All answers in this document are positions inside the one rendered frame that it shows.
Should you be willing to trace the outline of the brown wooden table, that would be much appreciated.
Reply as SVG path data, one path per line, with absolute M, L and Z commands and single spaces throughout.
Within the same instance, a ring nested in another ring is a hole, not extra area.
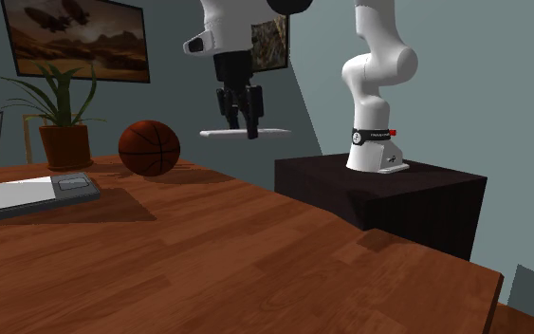
M 0 334 L 488 334 L 502 275 L 182 160 L 0 221 Z

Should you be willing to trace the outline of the brown basketball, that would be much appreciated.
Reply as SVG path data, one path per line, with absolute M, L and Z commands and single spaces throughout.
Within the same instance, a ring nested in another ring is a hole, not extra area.
M 159 121 L 138 121 L 120 136 L 118 151 L 123 165 L 140 176 L 161 176 L 171 171 L 180 157 L 176 133 Z

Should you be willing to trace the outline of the small framed wall picture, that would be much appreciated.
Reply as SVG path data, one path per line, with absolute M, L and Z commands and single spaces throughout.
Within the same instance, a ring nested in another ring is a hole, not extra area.
M 277 18 L 251 27 L 253 48 L 252 70 L 264 72 L 288 67 L 289 16 Z

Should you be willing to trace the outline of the dark robot stand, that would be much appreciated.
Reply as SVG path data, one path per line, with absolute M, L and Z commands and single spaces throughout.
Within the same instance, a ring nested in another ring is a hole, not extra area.
M 348 156 L 274 162 L 274 191 L 333 213 L 355 227 L 379 229 L 469 261 L 488 179 L 409 160 L 393 174 L 345 167 Z

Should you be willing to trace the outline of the light wooden chair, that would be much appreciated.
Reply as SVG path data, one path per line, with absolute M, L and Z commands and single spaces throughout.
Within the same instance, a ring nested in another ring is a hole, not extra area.
M 30 140 L 30 130 L 28 122 L 30 120 L 37 119 L 43 123 L 43 126 L 47 126 L 47 119 L 37 114 L 23 114 L 22 115 L 22 126 L 23 126 L 23 135 L 24 135 L 24 144 L 25 144 L 25 156 L 26 163 L 31 164 L 33 162 L 33 154 L 31 148 Z

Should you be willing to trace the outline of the grey open laptop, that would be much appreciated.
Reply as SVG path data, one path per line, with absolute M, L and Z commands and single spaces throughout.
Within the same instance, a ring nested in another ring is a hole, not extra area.
M 0 139 L 4 113 L 0 111 Z M 97 200 L 101 192 L 83 172 L 0 183 L 0 220 Z

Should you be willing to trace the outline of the large landscape wall picture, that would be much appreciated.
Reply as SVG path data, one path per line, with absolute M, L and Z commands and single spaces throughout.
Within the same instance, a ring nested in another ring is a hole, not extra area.
M 75 79 L 151 81 L 144 12 L 115 0 L 0 0 L 16 74 L 55 65 Z

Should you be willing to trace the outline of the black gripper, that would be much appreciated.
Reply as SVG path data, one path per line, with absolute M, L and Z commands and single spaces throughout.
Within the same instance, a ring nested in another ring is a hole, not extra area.
M 247 126 L 248 139 L 258 138 L 259 119 L 264 116 L 263 89 L 260 85 L 249 86 L 253 76 L 252 55 L 250 50 L 239 50 L 212 56 L 216 79 L 226 88 L 218 88 L 216 96 L 219 110 L 228 122 L 229 129 L 239 129 L 238 106 L 230 89 L 245 92 L 243 114 Z

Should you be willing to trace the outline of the green plant in brown pot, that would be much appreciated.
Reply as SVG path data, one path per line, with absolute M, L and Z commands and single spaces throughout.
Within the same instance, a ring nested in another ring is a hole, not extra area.
M 46 153 L 47 168 L 51 171 L 71 171 L 86 168 L 93 164 L 88 128 L 84 124 L 86 111 L 97 91 L 97 77 L 91 74 L 89 93 L 77 113 L 72 112 L 70 84 L 76 68 L 62 72 L 55 65 L 46 62 L 37 65 L 46 79 L 52 94 L 48 96 L 37 86 L 21 80 L 9 78 L 8 81 L 25 91 L 29 98 L 13 98 L 11 107 L 22 106 L 35 109 L 35 114 L 22 116 L 23 128 L 28 130 L 28 122 L 40 119 L 43 125 L 39 133 Z

